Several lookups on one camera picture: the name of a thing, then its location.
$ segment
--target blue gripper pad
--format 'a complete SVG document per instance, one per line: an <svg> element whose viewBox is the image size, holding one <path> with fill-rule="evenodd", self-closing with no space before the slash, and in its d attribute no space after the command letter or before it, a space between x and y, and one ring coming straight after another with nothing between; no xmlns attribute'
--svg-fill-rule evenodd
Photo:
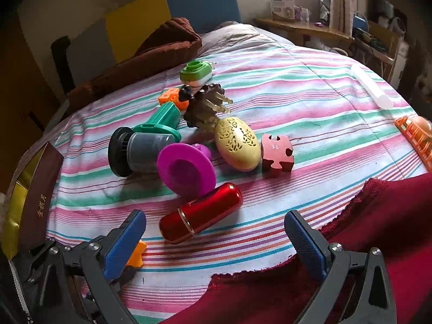
<svg viewBox="0 0 432 324"><path fill-rule="evenodd" d="M326 259L310 237L308 231L292 212L288 212L285 215L284 226L286 235L297 251L309 275L316 280L323 281L327 276Z"/></svg>
<svg viewBox="0 0 432 324"><path fill-rule="evenodd" d="M145 214L142 211L136 212L131 220L128 217L118 229L111 230L106 236L108 239L111 233L119 232L117 240L105 254L104 275L108 281L117 279L122 274L130 255L146 230Z"/></svg>

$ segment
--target white product box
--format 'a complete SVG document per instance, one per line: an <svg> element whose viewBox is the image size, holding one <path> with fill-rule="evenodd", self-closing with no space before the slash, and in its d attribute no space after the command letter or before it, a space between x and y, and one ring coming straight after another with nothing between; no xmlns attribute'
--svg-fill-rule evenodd
<svg viewBox="0 0 432 324"><path fill-rule="evenodd" d="M272 19L294 19L294 0L270 0Z"/></svg>

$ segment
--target pink puzzle piece block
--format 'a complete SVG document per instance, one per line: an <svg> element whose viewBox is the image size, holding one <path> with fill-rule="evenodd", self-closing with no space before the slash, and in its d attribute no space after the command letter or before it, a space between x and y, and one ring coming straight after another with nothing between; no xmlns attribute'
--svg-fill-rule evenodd
<svg viewBox="0 0 432 324"><path fill-rule="evenodd" d="M278 135L272 139L270 134L263 134L261 156L263 171L268 171L272 177L277 177L283 171L290 172L294 165L292 145L285 135Z"/></svg>

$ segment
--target gold ring band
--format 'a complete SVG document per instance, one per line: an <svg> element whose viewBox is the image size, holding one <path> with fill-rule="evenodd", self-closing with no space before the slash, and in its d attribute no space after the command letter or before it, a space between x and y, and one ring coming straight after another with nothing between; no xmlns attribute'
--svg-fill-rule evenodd
<svg viewBox="0 0 432 324"><path fill-rule="evenodd" d="M194 229L191 227L191 225L189 224L188 220L186 219L186 216L184 215L183 211L181 210L181 208L177 209L178 213L180 215L180 218L184 224L184 226L188 229L188 231L192 234L192 236L195 235L195 231Z"/></svg>

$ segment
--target brown blanket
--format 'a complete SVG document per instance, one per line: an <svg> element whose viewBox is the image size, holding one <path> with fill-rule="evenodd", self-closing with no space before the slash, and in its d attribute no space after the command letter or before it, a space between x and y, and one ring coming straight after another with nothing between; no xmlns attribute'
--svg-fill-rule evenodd
<svg viewBox="0 0 432 324"><path fill-rule="evenodd" d="M70 108L77 111L124 86L190 61L198 54L201 37L186 18L173 18L156 29L132 58L73 89Z"/></svg>

